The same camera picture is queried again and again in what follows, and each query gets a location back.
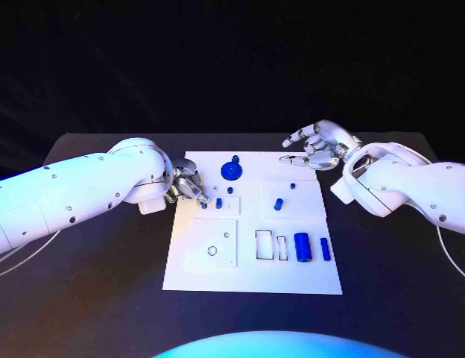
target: robotic hand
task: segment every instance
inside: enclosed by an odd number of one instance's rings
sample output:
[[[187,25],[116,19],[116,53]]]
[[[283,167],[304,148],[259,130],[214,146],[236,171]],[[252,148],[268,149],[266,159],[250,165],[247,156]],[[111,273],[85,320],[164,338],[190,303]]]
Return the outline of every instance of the robotic hand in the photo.
[[[187,159],[171,162],[148,139],[126,139],[108,153],[83,155],[0,181],[0,253],[122,201],[148,214],[178,197],[209,203],[197,165]]]
[[[283,156],[281,162],[328,170],[342,159],[342,177],[331,191],[345,204],[355,200],[381,217],[407,204],[435,225],[465,233],[465,164],[432,164],[399,143],[363,145],[361,140],[328,120],[295,132],[282,146],[288,147],[306,137],[306,157]]]

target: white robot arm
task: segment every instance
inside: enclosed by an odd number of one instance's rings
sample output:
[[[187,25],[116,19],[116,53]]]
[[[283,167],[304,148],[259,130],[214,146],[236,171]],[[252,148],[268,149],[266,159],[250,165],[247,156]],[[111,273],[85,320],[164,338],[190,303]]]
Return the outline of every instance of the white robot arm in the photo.
[[[0,253],[122,201],[138,204],[148,214],[180,196],[209,202],[196,164],[171,162],[148,139],[126,139],[108,153],[83,155],[0,181]]]
[[[306,137],[308,156],[285,156],[281,162],[328,170],[342,159],[342,178],[331,190],[345,204],[355,200],[381,217],[409,204],[435,225],[465,234],[465,164],[432,164],[399,143],[363,145],[328,120],[295,132],[282,145]]]

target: black table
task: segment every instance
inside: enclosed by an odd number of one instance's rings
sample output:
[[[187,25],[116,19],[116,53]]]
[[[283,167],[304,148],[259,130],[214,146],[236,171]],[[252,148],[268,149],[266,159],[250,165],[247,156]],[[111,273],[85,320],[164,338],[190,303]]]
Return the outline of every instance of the black table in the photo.
[[[184,151],[282,151],[286,138],[66,134],[46,163],[105,152],[131,136],[152,139],[171,158]],[[365,142],[400,142],[433,158],[420,134],[358,136]],[[410,207],[383,219],[357,203],[342,205],[328,190],[338,177],[340,169],[318,173],[341,296],[164,292],[175,205],[142,216],[136,205],[122,204],[64,230],[0,278],[0,357],[148,357],[197,339],[249,330],[324,333],[414,357],[465,356],[465,279],[442,252],[435,226]],[[465,236],[445,231],[445,240],[465,269]]]

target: white paper sheet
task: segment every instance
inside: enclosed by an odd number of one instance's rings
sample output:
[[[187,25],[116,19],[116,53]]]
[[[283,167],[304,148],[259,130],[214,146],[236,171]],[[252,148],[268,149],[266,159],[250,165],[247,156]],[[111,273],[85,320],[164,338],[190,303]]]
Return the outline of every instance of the white paper sheet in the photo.
[[[232,160],[233,155],[239,155],[243,175],[240,179],[227,181],[221,177],[221,165]],[[187,152],[185,157],[197,164],[204,192],[213,200],[209,203],[207,211],[197,206],[194,201],[178,201],[162,289],[342,294],[332,238],[328,235],[327,212],[315,172],[308,168],[279,164],[278,158],[282,155],[304,154]],[[295,189],[288,187],[289,183],[296,183]],[[226,191],[229,186],[234,190],[232,194]],[[285,204],[281,212],[276,212],[272,207],[276,198],[282,196]],[[226,208],[223,211],[213,209],[216,198],[223,200],[223,208]],[[216,229],[207,230],[211,233],[204,239],[200,236],[196,239],[191,234],[196,232],[193,230],[196,219],[221,220],[216,223]],[[213,246],[210,244],[217,242],[214,232],[221,232],[221,225],[224,221],[230,220],[236,222],[236,262],[230,264],[234,267],[194,265],[188,258],[194,252],[200,254],[209,250],[209,247]],[[272,231],[273,260],[256,259],[256,230]],[[296,260],[293,235],[301,232],[308,233],[311,238],[312,261],[308,263],[299,263]],[[286,261],[279,260],[278,236],[285,236]],[[331,261],[324,261],[321,237],[328,238]],[[210,259],[210,263],[217,262],[219,253],[220,251]],[[230,255],[230,246],[226,246],[226,254]]]

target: black curtain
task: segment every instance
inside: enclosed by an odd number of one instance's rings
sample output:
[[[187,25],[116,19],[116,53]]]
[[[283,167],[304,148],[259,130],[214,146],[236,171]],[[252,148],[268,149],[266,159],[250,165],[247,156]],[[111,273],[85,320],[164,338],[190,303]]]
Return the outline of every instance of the black curtain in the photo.
[[[419,131],[465,162],[465,4],[0,0],[0,178],[66,132]]]

